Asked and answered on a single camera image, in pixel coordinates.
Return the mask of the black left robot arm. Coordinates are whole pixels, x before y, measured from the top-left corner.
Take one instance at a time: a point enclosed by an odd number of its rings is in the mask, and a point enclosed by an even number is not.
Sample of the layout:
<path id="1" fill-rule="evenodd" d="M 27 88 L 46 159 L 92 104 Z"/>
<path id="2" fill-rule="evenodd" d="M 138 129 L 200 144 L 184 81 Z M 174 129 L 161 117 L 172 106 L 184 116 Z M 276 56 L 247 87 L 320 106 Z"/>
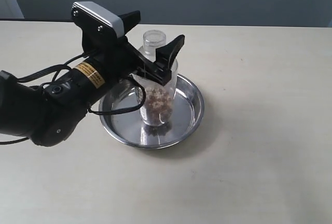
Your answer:
<path id="1" fill-rule="evenodd" d="M 150 61 L 127 39 L 141 20 L 139 11 L 103 15 L 77 2 L 71 14 L 82 30 L 81 63 L 57 64 L 22 78 L 1 71 L 1 133 L 17 142 L 51 147 L 66 140 L 93 104 L 134 74 L 162 86 L 172 78 L 184 35 L 158 48 Z"/>

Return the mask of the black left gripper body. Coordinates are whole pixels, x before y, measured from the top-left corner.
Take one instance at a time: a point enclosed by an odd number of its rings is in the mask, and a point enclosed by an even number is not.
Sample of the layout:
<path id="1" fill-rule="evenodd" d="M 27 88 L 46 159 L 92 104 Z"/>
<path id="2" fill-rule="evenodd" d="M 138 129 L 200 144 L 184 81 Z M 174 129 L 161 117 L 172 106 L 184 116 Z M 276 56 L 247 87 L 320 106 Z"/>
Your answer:
<path id="1" fill-rule="evenodd" d="M 128 38 L 117 37 L 103 23 L 76 23 L 82 31 L 81 45 L 88 57 L 74 69 L 89 79 L 120 79 L 133 74 L 134 58 L 127 52 Z"/>

